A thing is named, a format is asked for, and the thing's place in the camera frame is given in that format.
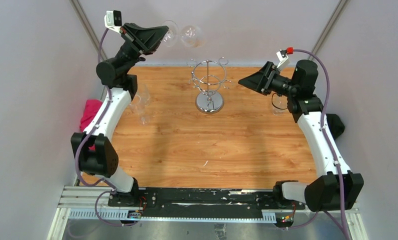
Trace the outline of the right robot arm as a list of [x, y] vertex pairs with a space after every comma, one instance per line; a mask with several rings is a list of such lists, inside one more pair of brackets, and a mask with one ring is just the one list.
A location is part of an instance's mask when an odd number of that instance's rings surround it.
[[262, 95], [287, 97], [287, 109], [303, 132], [315, 163], [317, 179], [306, 184], [297, 180], [278, 181], [273, 187], [273, 204], [285, 209], [292, 201], [301, 202], [312, 212], [350, 210], [363, 186], [360, 173], [344, 161], [330, 131], [323, 104], [314, 94], [319, 72], [311, 60], [300, 60], [291, 78], [282, 76], [273, 62], [238, 84]]

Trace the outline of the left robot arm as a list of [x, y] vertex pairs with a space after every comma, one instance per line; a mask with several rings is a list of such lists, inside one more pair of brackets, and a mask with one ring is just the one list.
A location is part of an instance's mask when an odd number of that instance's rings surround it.
[[140, 27], [135, 23], [105, 25], [121, 35], [124, 43], [114, 57], [100, 60], [96, 74], [106, 88], [106, 99], [92, 122], [70, 139], [75, 172], [88, 187], [106, 183], [110, 197], [120, 197], [127, 206], [136, 206], [141, 197], [138, 181], [119, 166], [119, 156], [112, 145], [117, 123], [138, 92], [138, 78], [129, 71], [145, 56], [152, 55], [170, 30], [168, 26]]

